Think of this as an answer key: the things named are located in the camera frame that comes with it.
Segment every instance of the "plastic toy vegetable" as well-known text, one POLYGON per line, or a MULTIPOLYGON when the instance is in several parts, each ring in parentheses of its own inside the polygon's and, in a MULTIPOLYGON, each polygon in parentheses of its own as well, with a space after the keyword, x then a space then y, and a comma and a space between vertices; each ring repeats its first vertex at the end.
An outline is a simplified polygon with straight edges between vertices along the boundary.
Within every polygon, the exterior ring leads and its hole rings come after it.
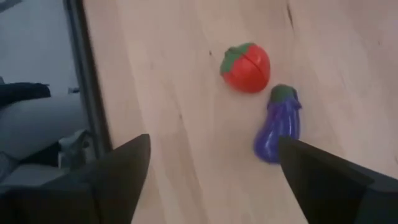
POLYGON ((254 151, 260 159, 268 163, 279 163, 279 136, 289 136, 293 139, 300 137, 300 108, 301 104, 294 88, 277 85, 272 89, 267 105, 266 122, 254 140, 254 151))
POLYGON ((221 64, 226 83, 246 93, 263 90, 269 81, 270 64, 267 53, 254 43, 230 47, 221 64))

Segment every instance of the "wooden surface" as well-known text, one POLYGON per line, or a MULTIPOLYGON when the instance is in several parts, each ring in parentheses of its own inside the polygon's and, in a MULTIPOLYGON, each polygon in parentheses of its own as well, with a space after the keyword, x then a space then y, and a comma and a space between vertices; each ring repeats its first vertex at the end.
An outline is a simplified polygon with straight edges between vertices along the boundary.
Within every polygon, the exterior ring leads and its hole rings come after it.
POLYGON ((252 153, 277 83, 298 90, 301 140, 398 178, 398 1, 85 5, 114 146, 151 136, 133 223, 305 223, 280 167, 252 153), (218 74, 224 51, 249 41, 271 58, 257 95, 218 74))

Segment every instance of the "red toy tomato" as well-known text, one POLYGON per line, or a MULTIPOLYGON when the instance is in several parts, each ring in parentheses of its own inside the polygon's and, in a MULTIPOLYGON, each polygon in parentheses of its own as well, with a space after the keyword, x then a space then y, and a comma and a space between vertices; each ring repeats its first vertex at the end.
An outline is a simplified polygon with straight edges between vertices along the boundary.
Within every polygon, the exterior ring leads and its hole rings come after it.
POLYGON ((230 47, 221 64, 221 75, 233 88, 257 93, 269 81, 270 64, 267 53, 254 43, 230 47))

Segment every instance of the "purple toy eggplant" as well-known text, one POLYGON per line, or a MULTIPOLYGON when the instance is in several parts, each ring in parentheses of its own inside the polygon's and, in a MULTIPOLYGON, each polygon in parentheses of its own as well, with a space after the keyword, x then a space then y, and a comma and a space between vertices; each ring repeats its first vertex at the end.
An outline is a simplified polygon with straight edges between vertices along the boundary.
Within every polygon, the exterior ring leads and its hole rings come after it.
POLYGON ((278 164, 279 136, 299 138, 300 108, 301 104, 294 88, 280 84, 272 89, 267 105, 266 122, 254 141, 254 151, 260 159, 278 164))

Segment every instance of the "wooden table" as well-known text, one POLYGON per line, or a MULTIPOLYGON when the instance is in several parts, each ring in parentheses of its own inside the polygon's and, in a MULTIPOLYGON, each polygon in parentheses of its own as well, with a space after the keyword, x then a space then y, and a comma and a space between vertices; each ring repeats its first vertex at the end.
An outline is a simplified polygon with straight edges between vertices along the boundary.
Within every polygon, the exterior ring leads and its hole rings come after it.
POLYGON ((398 178, 398 1, 85 0, 114 147, 149 133, 133 223, 305 223, 252 141, 277 83, 298 89, 301 139, 398 178), (224 51, 271 58, 257 95, 219 76, 224 51))

